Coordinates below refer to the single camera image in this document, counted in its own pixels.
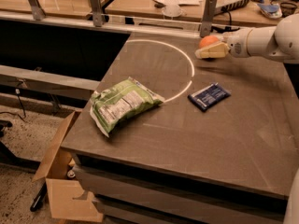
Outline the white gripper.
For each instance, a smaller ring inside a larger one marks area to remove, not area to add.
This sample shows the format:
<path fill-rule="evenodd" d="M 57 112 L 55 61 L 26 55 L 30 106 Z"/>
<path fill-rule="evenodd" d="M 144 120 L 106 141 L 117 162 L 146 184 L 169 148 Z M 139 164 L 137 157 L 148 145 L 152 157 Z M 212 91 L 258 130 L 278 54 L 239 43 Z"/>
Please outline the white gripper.
<path fill-rule="evenodd" d="M 195 52 L 195 56 L 198 59 L 224 58 L 230 50 L 230 54 L 236 58 L 248 58 L 248 39 L 250 33 L 250 28 L 223 33 L 221 34 L 221 41 L 223 42 L 220 41 L 203 46 Z"/>

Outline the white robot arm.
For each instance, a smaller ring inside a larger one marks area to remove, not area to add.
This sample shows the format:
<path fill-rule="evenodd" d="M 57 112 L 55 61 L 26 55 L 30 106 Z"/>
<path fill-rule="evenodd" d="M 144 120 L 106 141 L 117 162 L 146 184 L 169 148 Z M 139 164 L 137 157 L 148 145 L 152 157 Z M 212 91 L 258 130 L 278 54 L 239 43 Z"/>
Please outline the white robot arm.
<path fill-rule="evenodd" d="M 299 64 L 299 15 L 281 20 L 277 26 L 243 28 L 224 33 L 215 42 L 195 52 L 198 59 L 253 56 L 270 61 Z"/>

